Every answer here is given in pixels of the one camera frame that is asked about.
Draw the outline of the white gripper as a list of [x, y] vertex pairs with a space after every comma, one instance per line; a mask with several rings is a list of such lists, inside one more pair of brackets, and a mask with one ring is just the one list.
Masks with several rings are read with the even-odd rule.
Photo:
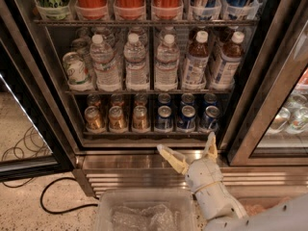
[[163, 144], [158, 144], [157, 149], [160, 155], [168, 161], [177, 173], [185, 175], [186, 183], [193, 193], [216, 182], [221, 182], [223, 179], [220, 168], [215, 163], [218, 157], [218, 150], [214, 132], [211, 132], [208, 136], [202, 153], [203, 158], [193, 161], [190, 166], [184, 154], [172, 150]]

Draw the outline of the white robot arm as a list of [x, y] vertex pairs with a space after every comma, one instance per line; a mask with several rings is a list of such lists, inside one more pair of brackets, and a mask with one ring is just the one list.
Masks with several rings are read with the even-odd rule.
[[191, 164], [186, 156], [158, 144], [160, 155], [185, 181], [196, 197], [207, 225], [203, 231], [307, 231], [308, 195], [250, 217], [244, 206], [225, 187], [217, 163], [216, 135], [211, 132], [200, 159]]

